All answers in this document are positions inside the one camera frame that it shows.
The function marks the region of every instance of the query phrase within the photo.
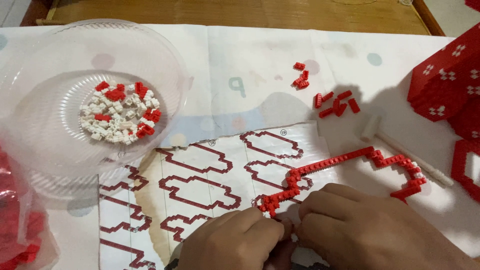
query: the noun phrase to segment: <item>plastic bag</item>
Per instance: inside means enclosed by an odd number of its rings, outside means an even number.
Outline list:
[[[35,260],[45,210],[20,173],[14,173],[0,148],[0,270],[14,270]]]

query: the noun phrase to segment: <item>plastic container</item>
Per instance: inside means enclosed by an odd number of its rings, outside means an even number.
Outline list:
[[[158,146],[188,90],[182,57],[152,29],[123,20],[87,20],[45,33],[4,68],[1,145],[22,165],[54,175],[107,172]],[[126,146],[95,141],[80,110],[103,80],[142,81],[160,101],[155,133]]]

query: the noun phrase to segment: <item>pastel dot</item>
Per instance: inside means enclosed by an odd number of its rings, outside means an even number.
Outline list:
[[[245,126],[247,125],[245,119],[241,116],[238,116],[238,117],[235,117],[233,120],[232,120],[232,126],[234,129],[238,130],[238,131],[242,131],[242,130],[245,130]]]
[[[170,137],[170,143],[172,146],[185,146],[187,138],[182,133],[177,133]]]
[[[7,46],[7,43],[8,43],[7,37],[4,35],[0,35],[0,50],[5,48],[5,46]]]
[[[92,59],[91,63],[95,69],[108,70],[115,64],[115,58],[108,53],[100,53]]]
[[[378,55],[378,53],[369,53],[367,55],[367,60],[368,63],[373,66],[379,66],[382,64],[382,58],[380,57],[380,55]]]
[[[95,200],[72,200],[67,205],[67,212],[73,217],[84,217],[93,210],[93,205],[96,205],[97,201]]]
[[[305,64],[305,69],[309,71],[310,75],[315,75],[320,72],[320,65],[317,61],[308,59],[303,63]]]
[[[205,117],[200,122],[200,128],[205,131],[212,131],[215,129],[215,123],[212,117]]]

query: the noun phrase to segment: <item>white plastic stick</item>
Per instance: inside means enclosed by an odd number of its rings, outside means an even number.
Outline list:
[[[446,186],[452,186],[454,184],[454,181],[450,179],[448,176],[443,174],[441,171],[435,169],[432,165],[428,164],[424,160],[420,159],[419,157],[415,156],[412,152],[410,152],[408,149],[403,147],[399,142],[395,141],[392,137],[388,136],[384,132],[377,130],[377,133],[375,134],[379,139],[384,141],[386,144],[388,144],[391,148],[405,154],[408,156],[412,161],[415,161],[418,163],[420,167],[422,167],[426,172],[428,172],[433,178],[437,179],[439,182]]]

